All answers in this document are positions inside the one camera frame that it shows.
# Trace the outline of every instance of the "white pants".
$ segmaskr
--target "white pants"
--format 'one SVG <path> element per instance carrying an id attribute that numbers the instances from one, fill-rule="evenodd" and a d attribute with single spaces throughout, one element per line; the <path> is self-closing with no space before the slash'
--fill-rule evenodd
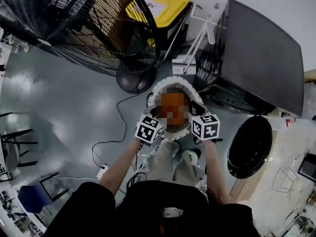
<path id="1" fill-rule="evenodd" d="M 147 156 L 138 172 L 145 172 L 147 180 L 160 180 L 196 187 L 205 173 L 198 165 L 198 157 L 195 152 L 183 151 L 180 163 L 173 172 L 172 159 L 179 149 L 180 146 L 174 141 L 162 141 Z"/>

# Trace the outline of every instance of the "white box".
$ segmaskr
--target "white box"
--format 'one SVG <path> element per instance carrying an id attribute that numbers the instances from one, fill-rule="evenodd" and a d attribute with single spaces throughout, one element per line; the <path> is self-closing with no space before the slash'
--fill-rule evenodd
<path id="1" fill-rule="evenodd" d="M 192 117 L 191 133 L 200 140 L 219 137 L 220 121 L 215 114 Z"/>
<path id="2" fill-rule="evenodd" d="M 185 60 L 185 54 L 179 54 L 177 59 L 172 59 L 172 74 L 173 75 L 183 75 L 185 68 L 188 65 L 188 61 L 190 60 L 190 55 Z M 186 75 L 195 75 L 197 73 L 197 62 L 195 58 L 193 58 L 191 64 L 188 67 Z"/>
<path id="3" fill-rule="evenodd" d="M 109 169 L 109 166 L 103 165 L 102 168 L 100 169 L 99 173 L 97 174 L 97 178 L 101 179 L 104 173 Z"/>
<path id="4" fill-rule="evenodd" d="M 142 114 L 136 125 L 135 137 L 151 144 L 161 137 L 163 129 L 159 120 Z"/>

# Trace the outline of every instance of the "person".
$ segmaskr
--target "person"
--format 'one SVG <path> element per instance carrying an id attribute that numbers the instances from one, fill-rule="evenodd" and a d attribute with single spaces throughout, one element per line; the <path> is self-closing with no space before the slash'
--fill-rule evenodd
<path id="1" fill-rule="evenodd" d="M 185 150 L 173 173 L 172 158 L 180 146 L 163 140 L 128 181 L 116 206 L 115 195 L 140 145 L 134 138 L 99 184 L 81 184 L 44 236 L 260 236 L 251 208 L 232 203 L 210 140 L 204 141 L 206 190 L 197 188 L 202 181 L 198 155 Z"/>

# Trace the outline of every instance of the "gray floor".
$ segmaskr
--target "gray floor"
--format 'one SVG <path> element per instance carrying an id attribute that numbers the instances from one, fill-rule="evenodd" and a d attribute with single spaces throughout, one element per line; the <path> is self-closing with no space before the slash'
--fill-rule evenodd
<path id="1" fill-rule="evenodd" d="M 171 64 L 164 64 L 158 70 L 156 81 L 170 75 Z M 95 159 L 98 164 L 113 164 L 133 138 L 136 122 L 146 107 L 145 99 L 150 91 L 121 103 L 119 108 L 128 126 L 126 139 L 122 143 L 97 145 L 95 152 L 100 158 Z M 119 88 L 114 77 L 77 66 L 35 47 L 29 53 L 12 53 L 3 80 L 0 113 L 15 114 L 0 121 L 6 132 L 34 129 L 25 138 L 39 142 L 29 147 L 32 151 L 21 160 L 37 160 L 38 164 L 21 169 L 21 175 L 14 182 L 55 171 L 64 177 L 96 178 L 100 168 L 92 160 L 91 147 L 99 141 L 122 138 L 124 123 L 116 110 L 116 103 L 129 96 Z M 227 171 L 227 151 L 247 115 L 232 114 L 212 106 L 210 109 L 221 120 L 220 135 L 224 142 L 217 148 L 230 189 L 235 179 Z M 183 148 L 193 146 L 191 136 L 180 142 Z M 153 147 L 144 147 L 140 151 L 139 164 Z M 205 166 L 203 157 L 201 165 Z M 82 181 L 67 179 L 62 182 L 74 191 Z"/>

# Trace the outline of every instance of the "power strip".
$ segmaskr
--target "power strip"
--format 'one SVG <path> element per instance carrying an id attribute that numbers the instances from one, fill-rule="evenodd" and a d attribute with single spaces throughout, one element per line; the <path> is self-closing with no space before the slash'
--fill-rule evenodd
<path id="1" fill-rule="evenodd" d="M 99 173 L 97 174 L 97 178 L 101 179 L 104 173 L 109 169 L 109 166 L 103 165 L 102 168 L 100 169 Z"/>

